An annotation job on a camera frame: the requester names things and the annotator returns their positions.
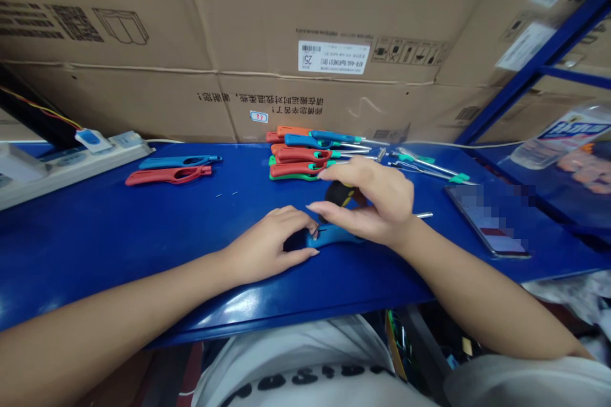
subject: white cable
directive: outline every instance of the white cable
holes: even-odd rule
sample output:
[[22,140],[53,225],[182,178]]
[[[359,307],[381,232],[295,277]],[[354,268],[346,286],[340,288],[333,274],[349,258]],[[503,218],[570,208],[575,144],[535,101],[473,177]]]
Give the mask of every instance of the white cable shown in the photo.
[[145,140],[147,143],[184,143],[178,140],[167,140],[167,139],[152,139],[152,140]]
[[480,149],[480,148],[499,148],[501,146],[511,146],[515,144],[524,143],[524,141],[512,142],[512,143],[501,143],[498,145],[483,145],[483,146],[469,146],[469,145],[459,145],[456,143],[426,142],[426,141],[418,141],[418,140],[411,140],[411,141],[403,142],[401,144],[415,144],[415,143],[438,144],[441,146],[454,146],[455,148],[465,148],[465,149]]

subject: white power strip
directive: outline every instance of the white power strip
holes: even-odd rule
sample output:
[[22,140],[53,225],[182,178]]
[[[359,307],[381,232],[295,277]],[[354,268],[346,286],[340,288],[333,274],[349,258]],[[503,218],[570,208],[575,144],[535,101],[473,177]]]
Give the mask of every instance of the white power strip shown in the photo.
[[46,163],[49,174],[36,181],[21,183],[0,178],[0,210],[21,204],[49,192],[65,188],[92,176],[115,169],[152,153],[151,148],[135,132],[126,132],[108,139],[114,146],[106,154],[93,155],[89,150],[77,151]]

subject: wrist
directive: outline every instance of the wrist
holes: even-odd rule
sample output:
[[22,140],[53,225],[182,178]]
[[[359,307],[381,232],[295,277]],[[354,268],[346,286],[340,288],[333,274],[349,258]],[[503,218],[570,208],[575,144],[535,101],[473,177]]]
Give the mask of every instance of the wrist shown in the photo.
[[405,224],[399,229],[398,238],[388,247],[407,261],[409,253],[412,251],[410,246],[418,233],[422,230],[422,225],[426,223],[415,215],[410,215]]

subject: small metal part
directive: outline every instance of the small metal part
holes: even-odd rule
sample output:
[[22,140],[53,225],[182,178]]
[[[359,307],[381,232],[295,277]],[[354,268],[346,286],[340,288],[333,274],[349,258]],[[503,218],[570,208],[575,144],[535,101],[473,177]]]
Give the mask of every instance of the small metal part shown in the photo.
[[377,155],[376,162],[382,162],[382,159],[386,156],[386,148],[380,148],[380,152]]

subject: cardboard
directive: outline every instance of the cardboard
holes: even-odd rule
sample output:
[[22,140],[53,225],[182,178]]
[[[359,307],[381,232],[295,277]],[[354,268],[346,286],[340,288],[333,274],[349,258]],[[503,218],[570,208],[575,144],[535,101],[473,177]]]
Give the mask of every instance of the cardboard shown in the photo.
[[192,0],[0,0],[0,56],[210,69]]
[[[2,1],[5,60],[431,83],[479,0]],[[299,71],[300,40],[369,52]]]
[[234,142],[216,76],[116,69],[9,66],[68,117],[105,136]]
[[[575,70],[582,71],[587,74],[611,78],[611,67],[608,69],[603,69],[599,67],[580,66],[579,68],[575,68]],[[574,83],[572,81],[567,81],[566,79],[552,78],[550,76],[544,76],[541,78],[538,83],[533,86],[533,89],[539,92],[583,95],[601,102],[606,101],[607,103],[611,103],[611,91],[608,91],[607,89]]]
[[478,143],[528,140],[572,107],[590,100],[581,95],[528,93],[489,128]]
[[[584,0],[549,0],[545,4],[533,0],[482,0],[469,20],[452,53],[446,59],[436,82],[444,85],[504,86],[514,71],[495,65],[510,47],[526,37],[532,23],[557,29]],[[587,64],[611,64],[611,38],[599,27],[598,40],[578,46],[575,57]],[[533,52],[538,46],[533,44]]]
[[0,109],[0,141],[43,141],[43,139]]
[[491,88],[12,65],[58,109],[104,135],[265,142],[278,125],[381,141],[454,141]]
[[[492,89],[437,85],[243,76],[221,76],[220,81],[223,91],[232,94],[229,111],[238,139],[244,142],[265,141],[265,133],[277,125],[331,130],[387,142],[454,141],[496,93]],[[235,99],[234,92],[246,97]],[[260,95],[274,102],[259,103]],[[253,121],[252,110],[266,114],[268,123]]]

